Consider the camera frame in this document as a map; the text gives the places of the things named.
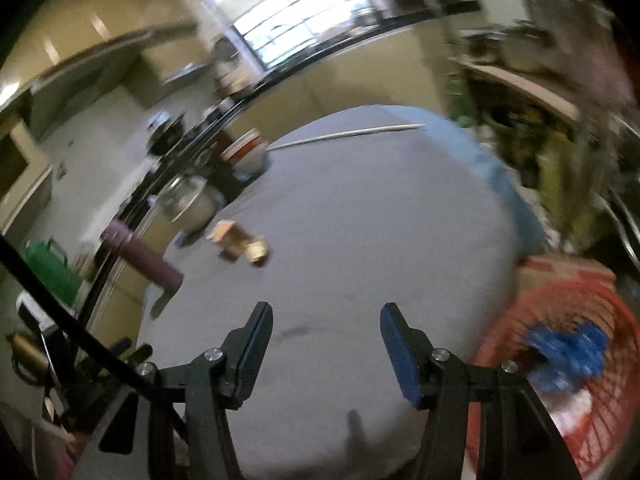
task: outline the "purple bottle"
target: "purple bottle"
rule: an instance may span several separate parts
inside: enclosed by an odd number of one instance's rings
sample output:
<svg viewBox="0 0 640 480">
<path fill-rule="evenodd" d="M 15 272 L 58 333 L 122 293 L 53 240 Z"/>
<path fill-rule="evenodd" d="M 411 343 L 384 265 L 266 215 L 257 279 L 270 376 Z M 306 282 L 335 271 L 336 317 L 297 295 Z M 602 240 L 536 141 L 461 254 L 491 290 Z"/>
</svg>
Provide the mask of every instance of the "purple bottle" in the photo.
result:
<svg viewBox="0 0 640 480">
<path fill-rule="evenodd" d="M 100 239 L 145 278 L 168 293 L 175 294 L 182 285 L 184 274 L 136 238 L 122 222 L 112 220 Z"/>
</svg>

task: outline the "wooden shelf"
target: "wooden shelf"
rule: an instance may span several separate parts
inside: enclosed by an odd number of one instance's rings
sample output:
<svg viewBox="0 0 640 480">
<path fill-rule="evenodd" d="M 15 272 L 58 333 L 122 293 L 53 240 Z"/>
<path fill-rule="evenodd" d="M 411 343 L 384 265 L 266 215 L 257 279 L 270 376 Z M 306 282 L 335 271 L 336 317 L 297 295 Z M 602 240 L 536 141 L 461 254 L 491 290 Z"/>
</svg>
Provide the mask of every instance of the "wooden shelf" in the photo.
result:
<svg viewBox="0 0 640 480">
<path fill-rule="evenodd" d="M 539 75 L 520 75 L 499 66 L 480 65 L 470 60 L 460 60 L 457 58 L 450 58 L 450 60 L 471 70 L 475 74 L 484 76 L 492 81 L 503 83 L 515 91 L 525 94 L 532 99 L 532 101 L 568 123 L 574 123 L 580 115 L 578 108 L 570 101 L 575 100 L 572 99 L 573 96 L 570 95 L 570 90 L 562 88 L 558 82 L 545 80 L 544 77 Z"/>
</svg>

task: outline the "black cord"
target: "black cord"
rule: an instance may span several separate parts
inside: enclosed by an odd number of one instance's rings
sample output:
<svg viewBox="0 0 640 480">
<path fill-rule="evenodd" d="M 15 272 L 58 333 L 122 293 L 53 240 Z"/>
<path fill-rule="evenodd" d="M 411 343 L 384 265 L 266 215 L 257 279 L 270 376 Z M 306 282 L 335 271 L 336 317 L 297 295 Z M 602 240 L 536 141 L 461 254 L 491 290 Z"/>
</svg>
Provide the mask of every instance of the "black cord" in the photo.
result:
<svg viewBox="0 0 640 480">
<path fill-rule="evenodd" d="M 15 358 L 15 355 L 11 356 L 11 366 L 14 369 L 14 373 L 20 378 L 20 380 L 27 383 L 29 386 L 44 386 L 45 381 L 40 381 L 37 378 L 29 377 L 28 372 L 23 372 L 20 369 L 20 363 L 18 359 Z"/>
<path fill-rule="evenodd" d="M 186 423 L 176 413 L 174 407 L 163 399 L 161 390 L 153 387 L 89 334 L 73 316 L 58 303 L 20 257 L 18 251 L 16 251 L 1 234 L 0 263 L 15 276 L 16 280 L 24 287 L 24 290 L 31 294 L 33 299 L 56 325 L 58 325 L 72 341 L 77 343 L 91 359 L 100 363 L 105 370 L 109 371 L 123 383 L 131 386 L 146 400 L 160 404 L 168 410 L 168 416 L 174 426 L 174 430 L 177 431 L 178 435 L 180 435 L 185 442 L 187 441 Z"/>
</svg>

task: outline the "blue cloth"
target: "blue cloth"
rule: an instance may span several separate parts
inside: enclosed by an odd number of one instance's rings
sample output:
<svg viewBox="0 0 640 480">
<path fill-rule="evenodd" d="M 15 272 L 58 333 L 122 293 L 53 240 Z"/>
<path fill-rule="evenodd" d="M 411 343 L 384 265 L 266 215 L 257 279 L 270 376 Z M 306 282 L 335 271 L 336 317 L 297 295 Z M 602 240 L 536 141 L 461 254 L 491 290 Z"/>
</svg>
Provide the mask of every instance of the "blue cloth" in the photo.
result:
<svg viewBox="0 0 640 480">
<path fill-rule="evenodd" d="M 423 123 L 424 133 L 443 147 L 450 156 L 465 166 L 493 190 L 508 211 L 516 228 L 518 255 L 523 258 L 539 253 L 545 244 L 542 225 L 515 190 L 508 168 L 468 133 L 452 121 L 424 108 L 385 106 L 389 112 L 411 123 Z"/>
<path fill-rule="evenodd" d="M 575 333 L 557 332 L 544 325 L 529 330 L 526 344 L 547 358 L 547 364 L 529 374 L 540 393 L 575 392 L 584 381 L 602 377 L 609 338 L 591 321 Z"/>
</svg>

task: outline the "white bowl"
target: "white bowl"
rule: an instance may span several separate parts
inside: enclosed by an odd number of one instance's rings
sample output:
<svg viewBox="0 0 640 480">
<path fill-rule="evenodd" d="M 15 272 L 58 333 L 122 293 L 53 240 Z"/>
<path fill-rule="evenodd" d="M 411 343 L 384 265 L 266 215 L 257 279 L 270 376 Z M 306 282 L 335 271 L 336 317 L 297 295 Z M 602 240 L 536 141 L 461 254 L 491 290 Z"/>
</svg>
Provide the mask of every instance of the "white bowl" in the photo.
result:
<svg viewBox="0 0 640 480">
<path fill-rule="evenodd" d="M 251 130 L 222 152 L 222 159 L 229 161 L 236 171 L 245 174 L 261 173 L 267 166 L 267 147 L 258 130 Z"/>
</svg>

